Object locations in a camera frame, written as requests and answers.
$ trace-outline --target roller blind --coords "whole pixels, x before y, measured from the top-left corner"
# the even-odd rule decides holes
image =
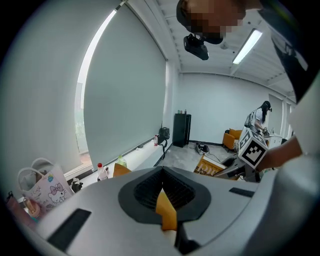
[[[159,132],[165,82],[166,60],[159,47],[122,6],[97,44],[86,79],[84,127],[93,166]]]

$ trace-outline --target desk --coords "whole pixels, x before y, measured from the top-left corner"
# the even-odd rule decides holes
[[[281,145],[282,137],[278,134],[270,134],[269,136],[264,137],[264,141],[267,143],[269,141],[268,148],[269,150]]]
[[[129,170],[136,171],[146,168],[151,168],[157,163],[159,158],[163,154],[163,149],[161,145],[154,146],[154,141],[151,140],[150,142],[146,143],[143,148],[136,149],[129,154],[125,155],[123,158],[126,160],[126,164]],[[109,168],[109,178],[112,178],[114,175],[114,168],[115,163],[110,163],[107,165]],[[80,180],[80,182],[83,183],[82,189],[89,186],[90,184],[93,184],[97,182],[98,179],[98,172],[95,171],[94,173],[90,174],[89,176],[83,178]]]

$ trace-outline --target hello kitty bag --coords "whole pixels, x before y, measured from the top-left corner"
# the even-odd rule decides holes
[[[19,177],[23,172],[34,172],[38,174],[37,177],[39,180],[36,181],[35,185],[29,190],[24,190],[21,187]],[[41,212],[44,214],[71,197],[69,191],[51,171],[46,175],[43,175],[41,172],[31,167],[22,168],[19,171],[18,187],[25,198],[32,199],[40,206]]]
[[[62,171],[59,164],[53,164],[48,159],[40,157],[32,162],[31,168],[36,169],[43,174],[51,172],[71,195],[74,194],[74,192],[69,187],[69,184],[64,176],[64,172]]]

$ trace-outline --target ceiling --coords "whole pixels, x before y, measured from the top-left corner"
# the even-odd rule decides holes
[[[209,59],[201,60],[184,49],[183,39],[190,32],[177,21],[178,0],[156,0],[156,3],[170,29],[182,73],[220,74],[248,80],[277,91],[296,102],[293,87],[271,41],[271,32],[257,11],[247,11],[242,25],[227,33],[221,44],[205,43]],[[240,64],[233,64],[234,57],[253,28],[263,32],[261,38]]]

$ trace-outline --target gray floor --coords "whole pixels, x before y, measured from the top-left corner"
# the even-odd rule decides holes
[[[199,155],[194,149],[195,146],[196,144],[193,142],[190,142],[189,145],[185,145],[183,148],[172,145],[166,152],[164,160],[161,160],[158,166],[176,167],[193,172],[202,157],[202,155]],[[208,146],[210,153],[214,154],[220,161],[234,154],[232,151],[228,153],[222,146]],[[208,155],[208,157],[217,161],[213,155]]]

